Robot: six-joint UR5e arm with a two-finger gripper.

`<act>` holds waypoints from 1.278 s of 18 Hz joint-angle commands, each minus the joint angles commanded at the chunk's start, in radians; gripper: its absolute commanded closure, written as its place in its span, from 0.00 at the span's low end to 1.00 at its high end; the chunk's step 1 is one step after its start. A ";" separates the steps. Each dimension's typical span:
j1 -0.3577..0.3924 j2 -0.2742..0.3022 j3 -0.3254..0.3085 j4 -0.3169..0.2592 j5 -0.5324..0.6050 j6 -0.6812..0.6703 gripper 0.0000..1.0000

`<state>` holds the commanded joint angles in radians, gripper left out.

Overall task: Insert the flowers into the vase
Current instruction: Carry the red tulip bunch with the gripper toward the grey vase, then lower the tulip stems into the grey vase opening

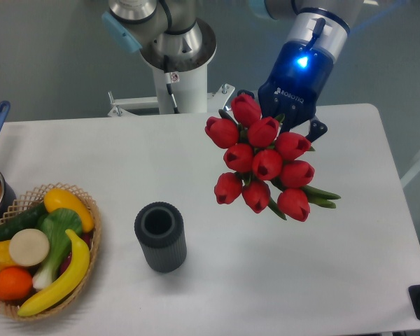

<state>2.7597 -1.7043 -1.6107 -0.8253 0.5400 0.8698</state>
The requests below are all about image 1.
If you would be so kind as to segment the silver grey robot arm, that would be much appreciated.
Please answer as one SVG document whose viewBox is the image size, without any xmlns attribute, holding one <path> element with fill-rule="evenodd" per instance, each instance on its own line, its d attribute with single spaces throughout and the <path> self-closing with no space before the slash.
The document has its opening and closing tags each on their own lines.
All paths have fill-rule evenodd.
<svg viewBox="0 0 420 336">
<path fill-rule="evenodd" d="M 295 21 L 267 80 L 258 90 L 264 116 L 283 116 L 287 132 L 309 123 L 310 141 L 326 133 L 316 102 L 333 70 L 361 1 L 251 1 L 261 18 Z M 151 67 L 162 114 L 208 110 L 207 66 L 216 37 L 194 1 L 110 1 L 101 20 L 113 40 L 141 53 Z"/>
</svg>

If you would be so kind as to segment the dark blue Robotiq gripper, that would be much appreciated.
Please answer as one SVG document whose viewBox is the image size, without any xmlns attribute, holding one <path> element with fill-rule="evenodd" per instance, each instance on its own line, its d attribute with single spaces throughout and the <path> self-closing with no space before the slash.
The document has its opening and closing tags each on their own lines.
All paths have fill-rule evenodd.
<svg viewBox="0 0 420 336">
<path fill-rule="evenodd" d="M 349 26 L 333 13 L 299 13 L 270 75 L 254 92 L 238 90 L 238 102 L 257 102 L 262 115 L 284 115 L 282 132 L 309 120 L 311 143 L 327 133 L 316 115 L 316 102 L 347 40 Z"/>
</svg>

